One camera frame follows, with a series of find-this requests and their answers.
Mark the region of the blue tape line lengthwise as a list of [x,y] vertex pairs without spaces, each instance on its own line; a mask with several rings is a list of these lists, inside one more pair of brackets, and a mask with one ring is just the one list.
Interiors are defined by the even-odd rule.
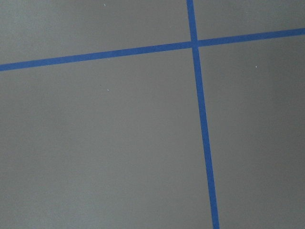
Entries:
[[207,124],[207,116],[206,116],[202,69],[200,62],[200,53],[199,53],[199,45],[198,45],[198,37],[197,37],[195,12],[194,12],[194,2],[192,0],[188,0],[186,4],[187,4],[188,22],[189,22],[190,37],[191,37],[193,66],[194,66],[200,125],[202,132],[212,227],[214,229],[218,229],[220,227],[220,224],[219,224],[218,206],[217,206],[217,198],[216,198],[215,183],[214,183],[214,171],[213,171],[213,162],[212,162],[212,155],[210,148],[209,131]]

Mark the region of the blue tape line crosswise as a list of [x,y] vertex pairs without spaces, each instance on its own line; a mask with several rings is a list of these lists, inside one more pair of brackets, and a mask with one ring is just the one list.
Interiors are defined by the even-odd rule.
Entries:
[[292,37],[292,36],[303,36],[304,34],[305,34],[305,29],[299,28],[292,30],[270,31],[270,32],[236,35],[229,37],[218,37],[218,38],[198,40],[195,43],[191,41],[177,42],[177,43],[136,47],[136,48],[122,49],[122,50],[106,51],[106,52],[95,52],[95,53],[86,53],[86,54],[79,54],[72,56],[31,60],[24,62],[6,63],[0,66],[0,70],[4,72],[4,71],[11,71],[18,69],[59,65],[59,64],[66,64],[73,62],[85,62],[85,61],[109,59],[109,58],[131,56],[138,54],[176,51],[182,49],[191,49],[193,47],[200,48],[200,47],[216,46],[216,45],[230,44],[230,43],[251,42],[251,41],[268,40],[268,39],[276,39],[276,38]]

